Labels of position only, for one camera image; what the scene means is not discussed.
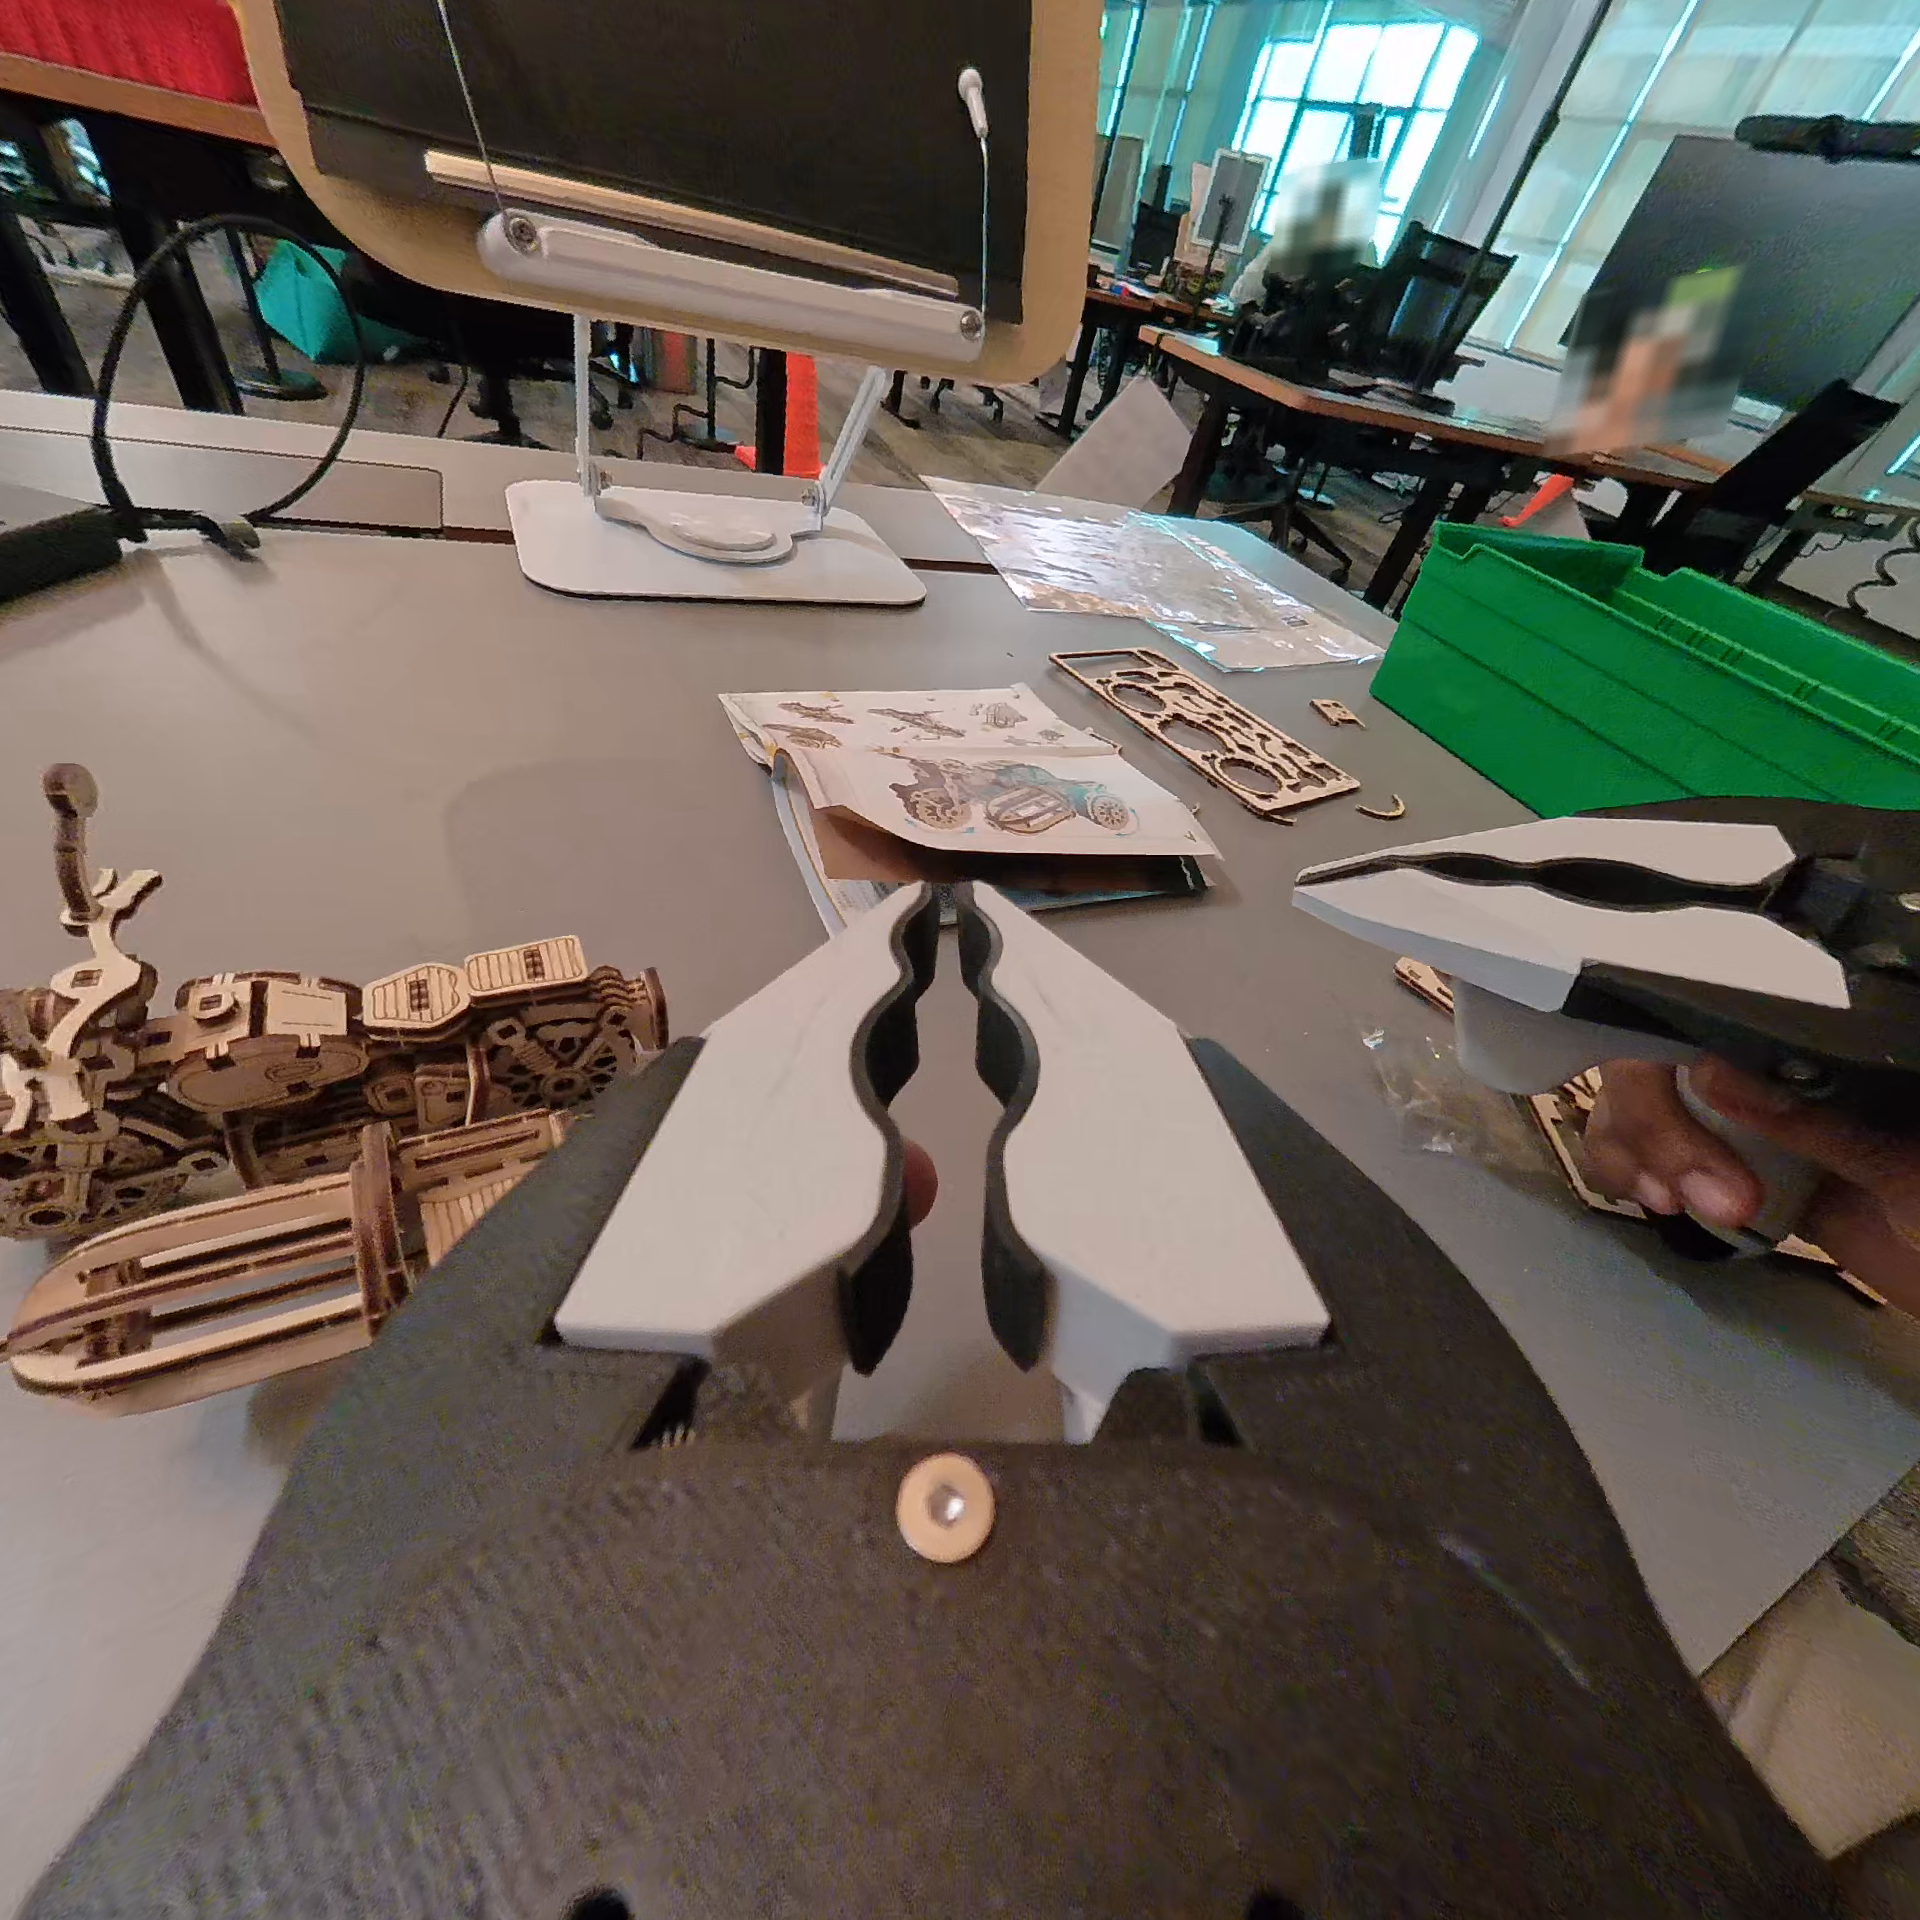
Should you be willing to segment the illustrated instruction booklet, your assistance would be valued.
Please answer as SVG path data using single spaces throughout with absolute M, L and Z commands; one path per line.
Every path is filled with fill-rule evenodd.
M 1219 857 L 1191 807 L 1023 684 L 726 694 L 719 707 L 812 812 L 912 848 Z

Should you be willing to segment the wooden motorcycle model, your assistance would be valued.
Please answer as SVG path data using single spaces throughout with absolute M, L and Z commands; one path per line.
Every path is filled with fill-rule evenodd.
M 81 958 L 1 995 L 1 1235 L 88 1236 L 246 1188 L 348 1169 L 366 1127 L 398 1140 L 572 1113 L 667 1044 L 657 971 L 589 968 L 572 935 L 423 962 L 368 985 L 284 970 L 195 977 L 161 1011 L 119 929 L 156 871 L 86 868 L 88 770 L 40 778 L 61 926 Z

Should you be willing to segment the black computer monitor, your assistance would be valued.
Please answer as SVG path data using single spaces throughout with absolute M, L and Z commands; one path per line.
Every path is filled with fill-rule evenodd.
M 1551 430 L 1600 451 L 1797 412 L 1857 384 L 1916 286 L 1917 166 L 1680 135 L 1574 306 Z

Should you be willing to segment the glossy booklet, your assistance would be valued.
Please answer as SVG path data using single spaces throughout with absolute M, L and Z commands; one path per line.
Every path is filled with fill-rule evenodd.
M 982 880 L 1028 912 L 1200 898 L 1219 857 L 960 855 L 912 848 L 888 834 L 816 815 L 769 772 L 775 806 L 806 888 L 830 929 L 846 926 L 891 891 L 923 883 L 951 890 Z

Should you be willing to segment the red partition panel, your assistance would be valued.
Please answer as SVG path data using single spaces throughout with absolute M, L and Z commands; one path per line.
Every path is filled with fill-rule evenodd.
M 225 2 L 1 2 L 1 54 L 223 105 L 256 105 Z

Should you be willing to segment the grey desk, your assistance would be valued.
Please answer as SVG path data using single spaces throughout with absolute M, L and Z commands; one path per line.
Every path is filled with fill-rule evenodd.
M 1214 838 L 1204 898 L 1054 926 L 1191 1033 L 1223 1043 L 1360 1163 L 1496 1307 L 1611 1498 L 1694 1668 L 1719 1658 L 1916 1464 L 1916 1326 L 1759 1262 L 1709 1274 L 1592 1217 L 1551 1178 L 1407 1153 L 1360 1020 L 1429 1033 L 1391 960 L 1291 910 L 1301 868 L 1525 818 L 1391 712 L 1367 668 L 1241 679 L 1229 697 L 1331 756 L 1356 803 L 1261 824 L 1056 675 L 1152 646 L 1032 615 L 912 496 L 855 507 L 916 568 L 904 614 L 556 596 L 508 544 L 267 532 L 254 561 L 167 539 L 5 614 L 5 987 L 79 944 L 60 923 L 40 768 L 79 762 L 95 859 L 158 868 L 128 943 L 161 974 L 366 982 L 540 934 L 656 964 L 696 1033 L 822 937 L 765 778 L 718 697 L 1028 684 L 1115 739 Z M 1365 729 L 1327 728 L 1339 700 Z M 895 1112 L 942 1170 L 916 1289 L 843 1439 L 1057 1439 L 1046 1380 L 996 1350 L 976 1286 L 995 1104 L 971 996 L 921 1009 Z M 349 1364 L 199 1406 L 97 1415 L 5 1380 L 5 1916 L 97 1807 L 199 1660 L 287 1459 Z

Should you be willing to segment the clear plastic wrap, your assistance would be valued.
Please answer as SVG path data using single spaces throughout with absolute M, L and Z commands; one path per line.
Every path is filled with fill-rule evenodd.
M 1385 651 L 1169 518 L 951 478 L 928 492 L 1030 610 L 1131 618 L 1223 675 Z

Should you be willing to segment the wooden sidecar model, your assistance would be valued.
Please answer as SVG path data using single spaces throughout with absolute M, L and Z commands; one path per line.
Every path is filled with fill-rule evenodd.
M 17 1307 L 11 1378 L 44 1400 L 140 1412 L 358 1354 L 566 1131 L 560 1112 L 405 1140 L 381 1120 L 344 1170 L 85 1239 Z

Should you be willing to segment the wooden puzzle sheet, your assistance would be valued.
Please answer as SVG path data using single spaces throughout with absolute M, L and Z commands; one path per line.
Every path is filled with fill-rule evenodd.
M 1360 791 L 1331 759 L 1158 651 L 1119 648 L 1046 660 L 1261 822 Z
M 1851 1291 L 1865 1305 L 1871 1305 L 1876 1311 L 1883 1311 L 1888 1305 L 1881 1291 L 1865 1286 L 1857 1275 L 1837 1265 L 1823 1249 L 1820 1249 L 1809 1239 L 1789 1235 L 1776 1243 L 1735 1243 L 1700 1228 L 1689 1217 L 1649 1217 L 1637 1202 L 1608 1198 L 1592 1188 L 1588 1183 L 1587 1124 L 1592 1115 L 1592 1106 L 1600 1094 L 1600 1071 L 1591 1068 L 1576 1072 L 1569 1081 L 1560 1083 L 1558 1089 L 1512 1098 L 1517 1102 L 1519 1113 L 1525 1113 L 1534 1129 L 1540 1135 L 1548 1153 L 1551 1154 L 1551 1163 L 1558 1169 L 1558 1174 L 1572 1192 L 1572 1198 L 1581 1202 L 1581 1208 L 1596 1214 L 1646 1224 L 1662 1236 L 1662 1241 L 1672 1254 L 1696 1265 L 1727 1265 L 1737 1257 L 1779 1257 L 1797 1268 L 1803 1268 L 1812 1275 L 1820 1275 L 1827 1283 Z

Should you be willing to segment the grey flat sheet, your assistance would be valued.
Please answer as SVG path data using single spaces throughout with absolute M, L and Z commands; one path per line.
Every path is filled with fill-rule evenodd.
M 1032 484 L 1060 496 L 1144 511 L 1184 467 L 1193 430 L 1152 375 L 1126 379 L 1068 452 Z

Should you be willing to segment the monitor on white stand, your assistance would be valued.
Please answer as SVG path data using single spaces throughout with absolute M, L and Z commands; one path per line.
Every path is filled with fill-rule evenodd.
M 503 208 L 768 273 L 976 305 L 974 363 L 1065 354 L 1088 275 L 1097 6 L 231 6 L 279 154 L 381 267 L 456 297 L 772 346 L 501 279 Z M 861 359 L 801 337 L 791 353 Z

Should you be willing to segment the green plastic bin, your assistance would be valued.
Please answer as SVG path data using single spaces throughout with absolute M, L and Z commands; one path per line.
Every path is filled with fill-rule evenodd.
M 1629 544 L 1439 524 L 1371 694 L 1542 817 L 1917 807 L 1912 664 Z

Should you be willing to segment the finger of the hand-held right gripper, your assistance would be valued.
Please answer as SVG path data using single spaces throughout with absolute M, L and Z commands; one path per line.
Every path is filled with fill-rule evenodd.
M 1305 890 L 1419 874 L 1574 900 L 1767 900 L 1799 855 L 1774 824 L 1565 817 L 1305 871 Z
M 1837 958 L 1785 926 L 1727 906 L 1614 907 L 1528 886 L 1477 886 L 1425 871 L 1313 880 L 1309 916 L 1432 964 L 1504 1001 L 1558 1014 L 1583 968 L 1689 982 L 1845 1009 Z

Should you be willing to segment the person's right hand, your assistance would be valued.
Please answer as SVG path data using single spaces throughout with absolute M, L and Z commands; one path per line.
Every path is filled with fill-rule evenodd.
M 1649 1214 L 1694 1214 L 1741 1233 L 1765 1208 L 1757 1174 L 1691 1113 L 1677 1071 L 1662 1064 L 1607 1064 L 1587 1129 L 1591 1185 Z M 1879 1131 L 1803 1102 L 1716 1059 L 1691 1064 L 1689 1086 L 1716 1115 L 1820 1174 L 1801 1217 L 1806 1236 L 1873 1289 L 1889 1307 L 1917 1314 L 1917 1144 L 1916 1124 Z

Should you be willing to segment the white tablet stand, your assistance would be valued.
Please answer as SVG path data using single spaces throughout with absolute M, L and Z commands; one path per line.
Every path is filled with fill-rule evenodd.
M 976 361 L 988 337 L 976 305 L 768 273 L 527 208 L 487 219 L 478 251 L 501 279 L 545 292 L 683 306 L 723 330 L 759 328 L 787 350 L 808 337 L 872 354 L 822 475 L 800 499 L 622 487 L 592 458 L 577 403 L 575 475 L 504 492 L 527 583 L 614 602 L 912 609 L 923 599 L 872 529 L 833 502 L 895 368 Z

